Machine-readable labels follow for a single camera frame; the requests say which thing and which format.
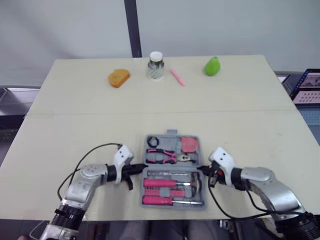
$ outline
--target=pliers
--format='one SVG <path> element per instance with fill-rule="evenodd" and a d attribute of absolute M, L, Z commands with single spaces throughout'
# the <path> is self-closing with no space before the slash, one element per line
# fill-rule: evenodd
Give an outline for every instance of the pliers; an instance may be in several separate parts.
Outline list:
<path fill-rule="evenodd" d="M 147 149 L 146 152 L 147 154 L 160 153 L 160 154 L 165 154 L 167 156 L 170 156 L 169 158 L 166 158 L 163 160 L 147 159 L 146 162 L 148 164 L 176 164 L 177 161 L 179 162 L 192 161 L 191 158 L 187 155 L 176 154 L 175 151 L 169 151 L 169 150 L 164 150 L 160 148 L 150 148 L 150 149 Z"/>

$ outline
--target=green pear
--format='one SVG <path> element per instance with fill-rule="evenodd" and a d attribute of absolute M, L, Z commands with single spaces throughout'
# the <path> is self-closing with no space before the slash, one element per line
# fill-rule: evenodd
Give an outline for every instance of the green pear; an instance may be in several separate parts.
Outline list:
<path fill-rule="evenodd" d="M 205 74 L 213 76 L 220 70 L 220 62 L 217 56 L 211 58 L 204 67 Z"/>

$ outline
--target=white wall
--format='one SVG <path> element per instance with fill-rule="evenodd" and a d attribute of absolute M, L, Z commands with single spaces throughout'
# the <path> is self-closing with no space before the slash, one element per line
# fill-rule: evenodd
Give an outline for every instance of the white wall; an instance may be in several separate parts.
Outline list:
<path fill-rule="evenodd" d="M 123 0 L 1 0 L 0 86 L 40 86 L 55 59 L 130 58 Z"/>
<path fill-rule="evenodd" d="M 137 0 L 142 55 L 263 54 L 274 70 L 320 68 L 320 0 Z"/>

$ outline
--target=bread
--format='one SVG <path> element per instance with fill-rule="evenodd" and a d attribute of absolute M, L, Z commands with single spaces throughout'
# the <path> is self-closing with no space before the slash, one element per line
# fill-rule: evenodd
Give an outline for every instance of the bread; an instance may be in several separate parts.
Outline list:
<path fill-rule="evenodd" d="M 127 69 L 116 69 L 108 76 L 108 81 L 114 88 L 119 88 L 129 77 Z"/>

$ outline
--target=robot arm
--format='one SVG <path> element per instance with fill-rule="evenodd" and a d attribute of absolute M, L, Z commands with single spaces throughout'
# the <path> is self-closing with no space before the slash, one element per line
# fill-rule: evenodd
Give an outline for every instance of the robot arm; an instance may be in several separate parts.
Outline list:
<path fill-rule="evenodd" d="M 81 168 L 67 189 L 53 220 L 46 226 L 40 240 L 76 240 L 82 218 L 95 194 L 96 188 L 106 182 L 125 180 L 133 189 L 130 175 L 139 174 L 144 164 L 130 165 L 134 155 L 123 145 L 114 156 L 114 165 L 89 164 Z"/>
<path fill-rule="evenodd" d="M 212 176 L 211 187 L 219 182 L 257 194 L 271 212 L 277 231 L 288 240 L 313 240 L 320 237 L 314 216 L 306 212 L 297 196 L 276 179 L 273 171 L 264 167 L 237 168 L 233 158 L 221 147 L 210 155 L 209 160 L 212 161 L 209 168 L 202 166 L 199 169 L 205 175 Z"/>

